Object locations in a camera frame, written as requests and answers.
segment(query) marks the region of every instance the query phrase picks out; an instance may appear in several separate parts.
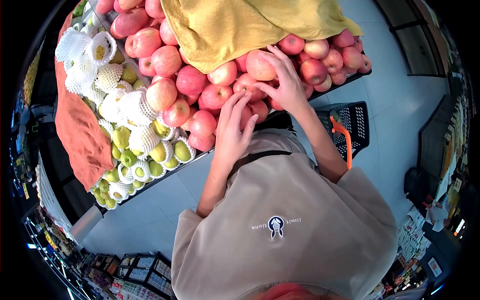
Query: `black plastic basket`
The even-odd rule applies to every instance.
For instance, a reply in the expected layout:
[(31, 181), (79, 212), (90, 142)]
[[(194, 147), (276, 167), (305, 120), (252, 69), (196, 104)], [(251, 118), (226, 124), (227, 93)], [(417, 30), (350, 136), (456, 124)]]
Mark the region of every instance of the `black plastic basket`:
[(370, 144), (370, 131), (368, 124), (367, 103), (365, 101), (352, 103), (337, 103), (322, 106), (315, 109), (318, 118), (330, 133), (332, 141), (335, 143), (338, 151), (345, 162), (348, 162), (347, 141), (345, 135), (335, 137), (333, 133), (334, 125), (331, 116), (334, 112), (340, 115), (342, 126), (349, 132), (352, 147), (352, 159), (357, 153)]

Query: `shopping basket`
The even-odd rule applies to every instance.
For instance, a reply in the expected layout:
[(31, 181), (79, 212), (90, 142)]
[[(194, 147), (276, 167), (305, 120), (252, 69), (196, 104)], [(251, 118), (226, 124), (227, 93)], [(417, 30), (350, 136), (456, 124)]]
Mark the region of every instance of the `shopping basket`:
[(316, 108), (315, 112), (348, 168), (352, 168), (352, 159), (370, 143), (367, 103), (330, 104)]

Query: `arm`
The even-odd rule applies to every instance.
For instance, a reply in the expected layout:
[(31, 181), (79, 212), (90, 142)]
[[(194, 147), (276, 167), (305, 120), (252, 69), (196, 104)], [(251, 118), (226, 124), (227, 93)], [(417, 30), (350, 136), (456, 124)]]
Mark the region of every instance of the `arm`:
[(196, 213), (202, 218), (207, 217), (215, 204), (225, 196), (227, 177), (250, 144), (258, 115), (250, 117), (243, 133), (240, 132), (240, 119), (241, 112), (251, 97), (251, 93), (236, 93), (222, 106), (216, 130), (215, 154), (197, 206)]
[(275, 68), (280, 86), (278, 89), (265, 83), (255, 83), (254, 86), (266, 92), (299, 122), (312, 145), (320, 172), (331, 182), (337, 183), (348, 171), (347, 165), (308, 103), (290, 58), (276, 46), (268, 46), (268, 50), (272, 53), (264, 52), (263, 57)]

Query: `sign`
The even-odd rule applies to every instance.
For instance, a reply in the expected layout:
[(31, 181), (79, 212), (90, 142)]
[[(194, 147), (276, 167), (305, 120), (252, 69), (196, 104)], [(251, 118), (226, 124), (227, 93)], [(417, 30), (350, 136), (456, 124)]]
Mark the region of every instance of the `sign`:
[(43, 233), (45, 233), (45, 238), (47, 239), (47, 242), (52, 246), (53, 250), (57, 248), (57, 245), (52, 240), (52, 237), (48, 234), (48, 232), (45, 230)]
[(440, 267), (438, 266), (437, 261), (435, 260), (435, 258), (432, 257), (432, 259), (430, 259), (430, 260), (428, 261), (428, 266), (429, 266), (430, 269), (432, 270), (433, 275), (435, 275), (435, 277), (438, 277), (438, 276), (442, 273), (442, 270), (441, 270)]

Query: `orange towel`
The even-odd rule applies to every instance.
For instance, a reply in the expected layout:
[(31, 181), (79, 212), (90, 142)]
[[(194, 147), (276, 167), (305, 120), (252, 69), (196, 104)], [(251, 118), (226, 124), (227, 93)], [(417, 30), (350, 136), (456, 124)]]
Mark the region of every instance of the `orange towel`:
[[(70, 27), (72, 13), (63, 23), (63, 32)], [(58, 106), (55, 117), (57, 135), (70, 157), (70, 165), (75, 177), (88, 191), (103, 175), (113, 169), (110, 139), (101, 131), (92, 110), (77, 95), (65, 88), (67, 73), (62, 62), (55, 60), (57, 76)]]

